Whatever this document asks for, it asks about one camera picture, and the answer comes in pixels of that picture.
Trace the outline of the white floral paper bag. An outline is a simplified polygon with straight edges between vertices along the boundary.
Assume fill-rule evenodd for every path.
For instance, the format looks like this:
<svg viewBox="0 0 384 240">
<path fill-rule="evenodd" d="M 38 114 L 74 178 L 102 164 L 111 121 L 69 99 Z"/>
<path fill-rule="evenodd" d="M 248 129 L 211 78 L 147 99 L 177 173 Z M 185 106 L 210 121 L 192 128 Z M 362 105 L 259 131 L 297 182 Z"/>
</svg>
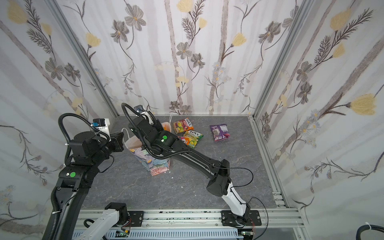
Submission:
<svg viewBox="0 0 384 240">
<path fill-rule="evenodd" d="M 142 145 L 138 137 L 130 137 L 130 131 L 128 131 L 126 128 L 122 128 L 121 132 L 127 136 L 127 139 L 123 140 L 126 149 L 133 154 L 133 156 L 143 165 L 147 171 L 150 172 L 152 176 L 165 173 L 170 169 L 170 159 L 159 160 L 152 157 L 147 150 L 142 149 Z"/>
</svg>

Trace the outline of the green Fox's spring tea bag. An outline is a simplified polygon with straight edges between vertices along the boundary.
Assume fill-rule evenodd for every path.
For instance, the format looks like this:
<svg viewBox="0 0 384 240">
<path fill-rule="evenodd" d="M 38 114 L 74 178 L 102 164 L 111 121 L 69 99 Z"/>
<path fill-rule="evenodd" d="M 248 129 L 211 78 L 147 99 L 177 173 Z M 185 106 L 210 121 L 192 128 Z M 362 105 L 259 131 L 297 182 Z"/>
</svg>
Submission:
<svg viewBox="0 0 384 240">
<path fill-rule="evenodd" d="M 183 136 L 179 137 L 188 147 L 194 149 L 200 139 L 204 137 L 203 134 L 189 130 L 184 133 Z"/>
</svg>

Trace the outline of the yellow mango snack bag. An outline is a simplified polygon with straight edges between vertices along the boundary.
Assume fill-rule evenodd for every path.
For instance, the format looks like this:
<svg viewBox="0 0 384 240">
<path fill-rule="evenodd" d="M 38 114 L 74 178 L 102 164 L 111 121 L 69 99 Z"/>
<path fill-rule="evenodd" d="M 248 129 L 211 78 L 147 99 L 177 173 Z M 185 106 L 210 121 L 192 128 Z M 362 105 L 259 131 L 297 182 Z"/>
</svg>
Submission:
<svg viewBox="0 0 384 240">
<path fill-rule="evenodd" d="M 171 127 L 171 124 L 169 122 L 163 122 L 162 123 L 162 126 L 163 126 L 163 129 L 165 131 L 168 131 L 168 132 L 171 132 L 172 131 L 172 127 Z"/>
</svg>

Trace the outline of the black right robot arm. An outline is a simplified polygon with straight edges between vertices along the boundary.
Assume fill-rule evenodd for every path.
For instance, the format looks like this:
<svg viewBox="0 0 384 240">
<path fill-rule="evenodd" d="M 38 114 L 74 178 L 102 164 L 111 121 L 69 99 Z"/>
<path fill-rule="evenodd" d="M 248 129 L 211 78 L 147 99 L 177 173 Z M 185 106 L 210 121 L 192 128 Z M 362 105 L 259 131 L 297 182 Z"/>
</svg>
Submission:
<svg viewBox="0 0 384 240">
<path fill-rule="evenodd" d="M 152 157 L 162 160 L 175 158 L 187 166 L 199 171 L 209 179 L 207 191 L 221 197 L 230 207 L 234 222 L 231 227 L 241 228 L 249 221 L 250 205 L 237 193 L 230 177 L 230 163 L 218 161 L 188 147 L 177 135 L 164 130 L 159 120 L 151 124 L 130 105 L 121 104 L 129 128 L 142 143 L 141 148 Z"/>
</svg>

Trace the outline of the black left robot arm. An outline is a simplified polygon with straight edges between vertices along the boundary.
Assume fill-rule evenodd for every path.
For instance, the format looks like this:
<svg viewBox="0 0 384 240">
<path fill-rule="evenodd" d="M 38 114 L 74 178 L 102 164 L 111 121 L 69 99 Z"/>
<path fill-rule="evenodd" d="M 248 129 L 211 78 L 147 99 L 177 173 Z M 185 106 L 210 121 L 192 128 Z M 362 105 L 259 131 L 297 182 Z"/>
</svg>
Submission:
<svg viewBox="0 0 384 240">
<path fill-rule="evenodd" d="M 74 117 L 85 122 L 90 131 L 70 138 L 63 120 Z M 47 224 L 44 240 L 70 240 L 94 178 L 101 171 L 99 166 L 112 153 L 124 150 L 122 132 L 107 135 L 98 130 L 86 118 L 73 113 L 62 114 L 58 125 L 67 142 L 65 167 L 60 171 L 58 181 L 51 193 L 53 210 Z"/>
</svg>

